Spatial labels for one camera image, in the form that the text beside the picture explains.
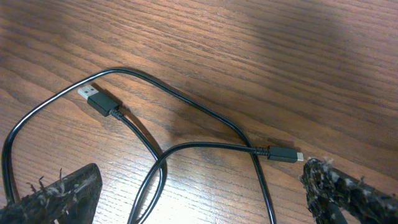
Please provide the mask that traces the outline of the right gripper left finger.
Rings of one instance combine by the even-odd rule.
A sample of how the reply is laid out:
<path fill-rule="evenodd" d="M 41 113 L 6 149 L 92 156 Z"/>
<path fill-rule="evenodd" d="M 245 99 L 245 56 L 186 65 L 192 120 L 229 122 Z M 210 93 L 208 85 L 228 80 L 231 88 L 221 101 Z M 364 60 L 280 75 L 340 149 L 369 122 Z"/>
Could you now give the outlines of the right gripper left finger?
<path fill-rule="evenodd" d="M 92 224 L 99 201 L 102 178 L 95 163 L 45 186 L 31 187 L 32 194 L 1 209 L 1 224 Z"/>

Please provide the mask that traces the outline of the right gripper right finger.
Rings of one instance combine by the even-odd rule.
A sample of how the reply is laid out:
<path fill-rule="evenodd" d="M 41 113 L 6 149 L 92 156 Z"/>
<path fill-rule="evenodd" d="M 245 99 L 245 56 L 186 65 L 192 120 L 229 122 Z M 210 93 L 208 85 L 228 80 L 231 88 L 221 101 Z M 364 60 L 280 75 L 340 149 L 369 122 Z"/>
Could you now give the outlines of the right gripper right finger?
<path fill-rule="evenodd" d="M 315 223 L 346 223 L 347 211 L 360 223 L 397 223 L 397 197 L 385 194 L 363 179 L 310 158 L 300 179 L 306 190 L 308 210 Z"/>

